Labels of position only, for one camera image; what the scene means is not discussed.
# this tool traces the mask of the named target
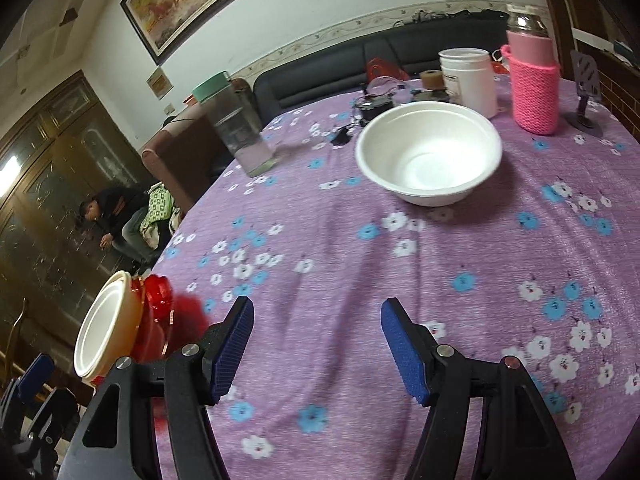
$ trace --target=metal screw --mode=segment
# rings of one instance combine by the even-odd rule
[[[190,355],[196,355],[199,351],[200,347],[196,345],[196,343],[189,343],[182,347],[182,355],[187,357]]]
[[[507,368],[511,368],[511,370],[515,370],[516,368],[520,368],[520,361],[517,357],[514,357],[512,355],[507,355],[507,357],[504,358],[504,364],[507,366]]]
[[[456,351],[449,345],[438,345],[436,352],[440,357],[451,357]]]
[[[125,368],[129,368],[133,359],[129,356],[121,357],[116,361],[116,368],[118,370],[124,370]]]

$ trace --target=white wall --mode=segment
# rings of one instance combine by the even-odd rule
[[[155,64],[111,0],[85,51],[82,68],[125,136],[139,148],[161,126],[164,107],[176,109],[194,87],[229,73],[322,28],[403,5],[438,0],[236,0],[194,33],[162,66],[174,84],[159,101],[146,80]],[[505,0],[546,6],[545,0]]]

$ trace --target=floral tablecloth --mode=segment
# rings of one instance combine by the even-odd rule
[[[640,415],[640,147],[601,105],[603,139],[564,121],[520,129],[497,77],[500,168],[467,199],[428,209],[366,180],[355,140],[329,142],[357,94],[287,112],[263,132],[283,157],[236,163],[196,204],[155,272],[219,322],[236,296],[255,327],[234,386],[210,409],[233,479],[401,479],[427,409],[409,397],[380,329],[400,299],[467,356],[526,364],[578,480],[596,479]],[[561,82],[561,110],[575,110]],[[472,401],[459,478],[469,478]],[[162,428],[164,478],[175,478]]]

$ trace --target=man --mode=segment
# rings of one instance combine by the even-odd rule
[[[149,264],[157,255],[140,235],[140,224],[148,213],[148,196],[137,189],[110,187],[80,205],[79,215],[98,222],[107,230],[100,247],[113,246],[141,264]]]

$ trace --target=white bowl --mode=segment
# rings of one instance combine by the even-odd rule
[[[502,141],[488,119],[440,102],[401,105],[373,119],[358,136],[362,173],[403,200],[453,204],[491,176]]]
[[[92,381],[105,376],[113,362],[133,348],[142,304],[131,291],[128,273],[116,273],[98,293],[84,317],[76,347],[76,373]]]

